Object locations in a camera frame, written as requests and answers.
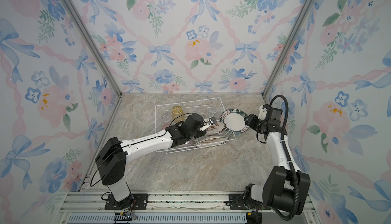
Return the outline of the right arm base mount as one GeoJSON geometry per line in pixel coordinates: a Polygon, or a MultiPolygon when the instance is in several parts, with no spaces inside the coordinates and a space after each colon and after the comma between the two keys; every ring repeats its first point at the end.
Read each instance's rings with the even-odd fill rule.
{"type": "Polygon", "coordinates": [[[226,206],[230,210],[245,210],[251,213],[260,212],[265,209],[262,197],[263,187],[249,184],[243,193],[230,193],[226,206]]]}

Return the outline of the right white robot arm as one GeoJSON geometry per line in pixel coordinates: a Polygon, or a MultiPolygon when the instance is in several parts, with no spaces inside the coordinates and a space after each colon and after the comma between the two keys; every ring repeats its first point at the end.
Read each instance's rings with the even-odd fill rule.
{"type": "Polygon", "coordinates": [[[280,121],[283,111],[263,105],[260,114],[251,114],[244,121],[246,126],[263,135],[268,145],[274,167],[264,185],[249,184],[245,188],[243,203],[259,215],[262,208],[272,209],[285,221],[301,215],[308,191],[310,177],[303,173],[289,150],[288,133],[280,121]]]}

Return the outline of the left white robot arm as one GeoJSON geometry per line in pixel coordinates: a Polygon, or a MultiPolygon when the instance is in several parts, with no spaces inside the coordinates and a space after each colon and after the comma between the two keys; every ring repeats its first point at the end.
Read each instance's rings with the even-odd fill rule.
{"type": "Polygon", "coordinates": [[[95,158],[100,182],[107,186],[114,200],[121,202],[131,196],[125,180],[126,164],[149,153],[175,148],[206,135],[216,124],[216,118],[204,119],[196,113],[187,113],[184,121],[171,123],[155,134],[132,140],[110,138],[95,158]]]}

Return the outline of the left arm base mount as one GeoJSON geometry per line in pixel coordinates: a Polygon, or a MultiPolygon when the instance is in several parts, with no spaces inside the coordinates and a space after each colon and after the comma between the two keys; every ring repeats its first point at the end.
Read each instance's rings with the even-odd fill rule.
{"type": "Polygon", "coordinates": [[[105,199],[105,210],[146,210],[149,195],[147,193],[131,193],[121,201],[117,201],[112,193],[105,199]]]}

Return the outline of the green banded rim plate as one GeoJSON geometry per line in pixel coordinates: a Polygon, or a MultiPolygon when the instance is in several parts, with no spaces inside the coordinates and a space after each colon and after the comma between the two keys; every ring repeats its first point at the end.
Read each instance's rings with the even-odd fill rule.
{"type": "Polygon", "coordinates": [[[247,114],[240,109],[227,109],[222,113],[220,121],[223,121],[230,131],[240,134],[248,130],[245,124],[246,117],[247,114]]]}

